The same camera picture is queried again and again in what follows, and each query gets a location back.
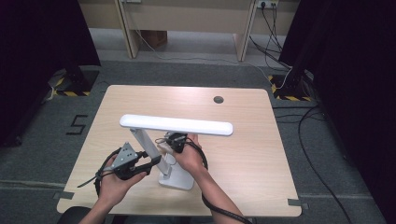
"light wood tabletop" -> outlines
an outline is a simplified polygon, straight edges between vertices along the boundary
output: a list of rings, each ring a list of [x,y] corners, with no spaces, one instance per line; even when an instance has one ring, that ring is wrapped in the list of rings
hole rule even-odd
[[[214,102],[221,96],[224,102]],[[77,188],[94,176],[106,157],[129,142],[142,151],[130,130],[120,126],[124,114],[231,122],[231,136],[199,135],[209,173],[247,217],[297,217],[300,206],[285,150],[267,91],[260,89],[110,86],[101,103],[64,191],[58,211],[71,206],[92,207],[93,184]],[[152,140],[164,132],[148,131]],[[142,159],[139,164],[149,161]],[[160,171],[133,186],[112,214],[210,216],[194,184],[184,191],[160,186]]]

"desk lamp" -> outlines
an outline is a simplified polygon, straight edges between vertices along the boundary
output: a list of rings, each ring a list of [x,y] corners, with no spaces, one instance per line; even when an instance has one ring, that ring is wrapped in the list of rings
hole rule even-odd
[[[184,190],[192,189],[194,179],[187,171],[180,167],[171,153],[167,152],[165,157],[161,156],[146,130],[221,136],[229,136],[233,133],[233,125],[229,122],[172,119],[142,115],[124,115],[120,119],[120,126],[130,129],[131,133],[152,160],[161,157],[161,161],[157,164],[157,167],[161,171],[159,178],[160,184],[165,187]]]

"brown box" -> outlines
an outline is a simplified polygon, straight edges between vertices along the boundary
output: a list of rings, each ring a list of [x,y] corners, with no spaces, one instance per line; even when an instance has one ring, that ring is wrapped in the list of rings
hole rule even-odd
[[[148,42],[148,44],[156,49],[159,46],[166,44],[168,41],[168,34],[166,31],[140,31],[142,37]]]

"person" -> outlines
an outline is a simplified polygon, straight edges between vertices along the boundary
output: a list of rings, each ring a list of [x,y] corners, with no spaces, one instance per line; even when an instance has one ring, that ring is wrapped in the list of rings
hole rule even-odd
[[[195,145],[201,147],[198,142],[198,135],[189,133],[188,141],[192,141]],[[106,166],[112,164],[117,155],[112,157]],[[221,187],[212,178],[210,173],[203,166],[203,161],[199,153],[192,146],[186,144],[182,153],[174,153],[173,156],[180,166],[191,174],[195,182],[201,189],[205,198],[221,209],[242,216],[242,212],[238,209],[230,197],[221,189]],[[128,180],[121,180],[114,174],[106,175],[102,179],[99,198],[90,210],[90,212],[79,222],[81,224],[102,223],[106,215],[113,206],[117,205],[125,197],[127,191],[146,176],[146,173],[140,173]],[[240,223],[239,221],[224,216],[211,210],[212,217],[216,223]]]

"black partition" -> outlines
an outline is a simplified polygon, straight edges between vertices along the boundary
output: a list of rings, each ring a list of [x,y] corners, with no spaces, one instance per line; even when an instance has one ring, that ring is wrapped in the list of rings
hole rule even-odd
[[[0,146],[15,143],[61,69],[100,65],[77,0],[0,3]]]
[[[312,29],[329,2],[332,22]],[[325,33],[305,66],[321,105],[385,219],[396,223],[396,2],[302,0],[280,60],[296,63],[311,32]]]

